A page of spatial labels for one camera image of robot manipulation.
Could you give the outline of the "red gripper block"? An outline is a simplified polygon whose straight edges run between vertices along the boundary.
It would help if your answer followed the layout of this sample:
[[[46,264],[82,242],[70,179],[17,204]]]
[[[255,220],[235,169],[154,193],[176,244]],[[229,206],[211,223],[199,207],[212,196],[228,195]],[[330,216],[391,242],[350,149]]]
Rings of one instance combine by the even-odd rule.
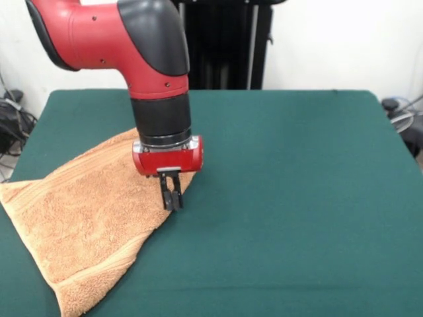
[[[196,172],[204,163],[204,143],[200,135],[193,135],[185,143],[171,148],[153,148],[139,139],[133,142],[132,157],[137,171],[144,176],[155,176],[161,172]],[[173,173],[173,191],[167,186],[165,174],[159,175],[163,207],[167,211],[183,208],[179,173]]]

